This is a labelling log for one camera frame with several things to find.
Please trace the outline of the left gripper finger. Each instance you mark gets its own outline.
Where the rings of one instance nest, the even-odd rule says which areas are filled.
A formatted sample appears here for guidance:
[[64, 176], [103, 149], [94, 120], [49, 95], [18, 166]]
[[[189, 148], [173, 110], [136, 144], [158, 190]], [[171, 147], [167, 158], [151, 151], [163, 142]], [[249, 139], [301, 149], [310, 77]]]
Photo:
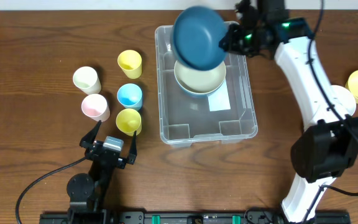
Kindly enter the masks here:
[[83, 136], [80, 140], [80, 147], [83, 148], [91, 148], [93, 147], [94, 140], [96, 139], [96, 136], [98, 134], [99, 128], [101, 126], [102, 121], [99, 120], [95, 127], [89, 131], [85, 136]]
[[134, 164], [136, 157], [137, 157], [136, 137], [137, 137], [137, 131], [134, 131], [134, 135], [133, 135], [132, 141], [131, 141], [131, 146], [129, 149], [129, 154], [127, 157], [128, 164]]

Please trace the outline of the dark blue bowl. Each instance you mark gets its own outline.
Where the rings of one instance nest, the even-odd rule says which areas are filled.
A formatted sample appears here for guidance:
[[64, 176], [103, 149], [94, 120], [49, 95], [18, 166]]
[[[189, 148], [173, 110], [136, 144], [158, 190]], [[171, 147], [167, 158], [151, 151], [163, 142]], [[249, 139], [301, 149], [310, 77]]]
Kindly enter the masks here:
[[207, 71], [226, 58], [219, 42], [227, 33], [222, 17], [204, 6], [185, 9], [172, 29], [172, 47], [177, 59], [187, 67]]
[[197, 93], [197, 92], [194, 92], [194, 91], [190, 91], [188, 89], [185, 88], [185, 85], [182, 84], [179, 80], [175, 80], [179, 87], [188, 95], [192, 96], [192, 97], [204, 97], [204, 96], [209, 96], [209, 95], [212, 95], [214, 93], [216, 93], [221, 87], [224, 86], [224, 84], [226, 83], [226, 81], [224, 80], [217, 88], [213, 89], [212, 91], [209, 91], [209, 92], [204, 92], [204, 93]]

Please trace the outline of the beige bowl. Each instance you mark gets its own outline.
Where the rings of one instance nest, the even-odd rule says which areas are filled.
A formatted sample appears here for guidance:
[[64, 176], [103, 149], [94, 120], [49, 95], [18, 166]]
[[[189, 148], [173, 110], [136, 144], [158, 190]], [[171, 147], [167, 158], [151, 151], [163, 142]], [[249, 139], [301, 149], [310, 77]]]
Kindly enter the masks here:
[[174, 76], [185, 88], [197, 93], [212, 91], [226, 79], [226, 64], [207, 71], [195, 70], [184, 66], [178, 60], [174, 64]]

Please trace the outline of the white bowl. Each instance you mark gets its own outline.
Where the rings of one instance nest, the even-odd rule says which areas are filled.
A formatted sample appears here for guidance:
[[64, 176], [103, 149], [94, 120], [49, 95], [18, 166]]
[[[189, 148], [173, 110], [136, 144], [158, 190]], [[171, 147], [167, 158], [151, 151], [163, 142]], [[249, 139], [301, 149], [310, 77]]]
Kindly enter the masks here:
[[343, 86], [332, 85], [336, 98], [346, 108], [349, 115], [354, 115], [356, 112], [356, 101], [353, 94]]

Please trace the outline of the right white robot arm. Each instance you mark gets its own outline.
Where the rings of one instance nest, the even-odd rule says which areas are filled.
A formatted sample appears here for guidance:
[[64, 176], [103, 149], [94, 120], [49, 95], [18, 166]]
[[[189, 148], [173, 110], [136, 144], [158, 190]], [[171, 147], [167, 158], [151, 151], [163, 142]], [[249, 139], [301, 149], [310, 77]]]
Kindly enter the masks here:
[[358, 117], [332, 89], [316, 50], [317, 29], [290, 18], [283, 1], [236, 4], [239, 24], [220, 41], [230, 53], [255, 57], [269, 50], [285, 74], [301, 111], [304, 131], [291, 147], [295, 178], [281, 203], [280, 223], [316, 223], [316, 207], [325, 190], [358, 155]]

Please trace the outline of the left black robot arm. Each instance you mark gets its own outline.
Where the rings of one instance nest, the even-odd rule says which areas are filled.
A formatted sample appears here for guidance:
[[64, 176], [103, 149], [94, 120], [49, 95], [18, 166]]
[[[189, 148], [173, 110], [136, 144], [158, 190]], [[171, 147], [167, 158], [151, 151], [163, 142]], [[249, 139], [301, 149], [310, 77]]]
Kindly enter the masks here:
[[123, 140], [111, 136], [104, 141], [96, 140], [101, 123], [98, 121], [80, 140], [80, 147], [85, 148], [85, 159], [92, 162], [89, 172], [73, 176], [67, 184], [70, 210], [76, 213], [100, 210], [114, 170], [133, 165], [137, 157], [137, 131], [132, 135], [128, 156], [121, 157]]

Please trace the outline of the white label in container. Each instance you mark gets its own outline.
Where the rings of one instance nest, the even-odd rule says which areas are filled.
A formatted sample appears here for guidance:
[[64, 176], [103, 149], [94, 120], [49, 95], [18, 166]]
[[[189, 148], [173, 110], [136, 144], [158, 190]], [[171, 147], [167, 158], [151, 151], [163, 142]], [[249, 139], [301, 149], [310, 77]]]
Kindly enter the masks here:
[[208, 103], [211, 112], [231, 109], [226, 81], [216, 91], [208, 95]]

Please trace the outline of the clear plastic storage container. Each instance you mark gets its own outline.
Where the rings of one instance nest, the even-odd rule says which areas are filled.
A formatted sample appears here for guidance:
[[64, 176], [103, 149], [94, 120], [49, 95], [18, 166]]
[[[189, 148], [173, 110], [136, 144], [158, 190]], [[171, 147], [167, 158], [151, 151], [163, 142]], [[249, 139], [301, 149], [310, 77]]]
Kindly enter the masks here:
[[258, 132], [246, 58], [228, 54], [226, 84], [231, 109], [209, 110], [208, 96], [192, 97], [175, 81], [171, 26], [155, 30], [160, 138], [172, 147], [196, 142], [236, 143]]

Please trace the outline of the yellow cup near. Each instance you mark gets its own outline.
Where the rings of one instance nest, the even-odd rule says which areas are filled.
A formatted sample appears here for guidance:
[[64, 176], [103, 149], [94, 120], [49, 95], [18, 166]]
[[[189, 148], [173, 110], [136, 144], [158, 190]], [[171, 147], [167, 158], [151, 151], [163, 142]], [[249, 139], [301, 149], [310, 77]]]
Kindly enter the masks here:
[[128, 136], [133, 136], [134, 133], [139, 135], [142, 131], [141, 115], [134, 109], [124, 109], [116, 116], [116, 126], [121, 132]]

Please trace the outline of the yellow cup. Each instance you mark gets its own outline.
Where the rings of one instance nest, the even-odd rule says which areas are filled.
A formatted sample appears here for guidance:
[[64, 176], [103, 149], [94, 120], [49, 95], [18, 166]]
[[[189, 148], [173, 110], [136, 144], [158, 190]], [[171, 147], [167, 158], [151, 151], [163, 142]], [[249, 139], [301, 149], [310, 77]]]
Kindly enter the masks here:
[[121, 52], [117, 58], [117, 63], [130, 79], [136, 79], [142, 75], [142, 57], [135, 50]]
[[133, 136], [134, 133], [139, 135], [142, 131], [141, 115], [134, 109], [124, 109], [116, 116], [116, 126], [121, 132], [128, 136]]

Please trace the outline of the pink cup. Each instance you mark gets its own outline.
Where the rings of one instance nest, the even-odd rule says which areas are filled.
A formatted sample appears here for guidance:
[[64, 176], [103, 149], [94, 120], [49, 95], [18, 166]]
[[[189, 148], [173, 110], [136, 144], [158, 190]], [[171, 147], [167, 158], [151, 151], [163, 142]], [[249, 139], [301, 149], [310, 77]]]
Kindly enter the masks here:
[[100, 94], [86, 96], [81, 103], [83, 114], [95, 121], [106, 121], [110, 117], [107, 99]]

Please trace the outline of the light blue cup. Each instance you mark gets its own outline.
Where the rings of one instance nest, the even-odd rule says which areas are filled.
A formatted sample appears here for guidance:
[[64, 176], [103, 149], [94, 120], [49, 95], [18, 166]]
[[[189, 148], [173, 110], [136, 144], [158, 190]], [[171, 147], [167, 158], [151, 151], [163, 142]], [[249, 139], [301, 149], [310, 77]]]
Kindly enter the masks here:
[[139, 111], [143, 103], [143, 93], [138, 85], [127, 83], [118, 90], [117, 100], [123, 107]]

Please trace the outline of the cream white cup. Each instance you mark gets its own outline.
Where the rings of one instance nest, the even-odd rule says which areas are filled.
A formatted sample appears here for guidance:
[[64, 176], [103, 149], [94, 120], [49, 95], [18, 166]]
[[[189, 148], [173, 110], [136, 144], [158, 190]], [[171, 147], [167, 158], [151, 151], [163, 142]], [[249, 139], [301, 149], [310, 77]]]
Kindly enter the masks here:
[[73, 83], [87, 95], [98, 94], [101, 82], [97, 71], [92, 67], [80, 67], [73, 74]]

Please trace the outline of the yellow cup far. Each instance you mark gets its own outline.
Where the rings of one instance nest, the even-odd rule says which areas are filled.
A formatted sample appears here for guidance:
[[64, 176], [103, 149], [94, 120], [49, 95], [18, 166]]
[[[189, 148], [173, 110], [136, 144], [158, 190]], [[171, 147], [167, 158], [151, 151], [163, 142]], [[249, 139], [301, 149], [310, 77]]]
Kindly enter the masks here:
[[117, 63], [130, 79], [136, 79], [142, 75], [142, 57], [135, 50], [121, 52], [117, 58]]

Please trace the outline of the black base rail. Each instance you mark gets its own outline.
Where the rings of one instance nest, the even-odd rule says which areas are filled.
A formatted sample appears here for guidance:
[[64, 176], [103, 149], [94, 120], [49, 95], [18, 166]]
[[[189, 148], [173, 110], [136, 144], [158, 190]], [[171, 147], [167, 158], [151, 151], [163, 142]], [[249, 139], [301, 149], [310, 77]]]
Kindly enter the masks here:
[[143, 212], [67, 212], [44, 213], [40, 224], [285, 224], [288, 221], [277, 212], [252, 209], [244, 213], [143, 213]]

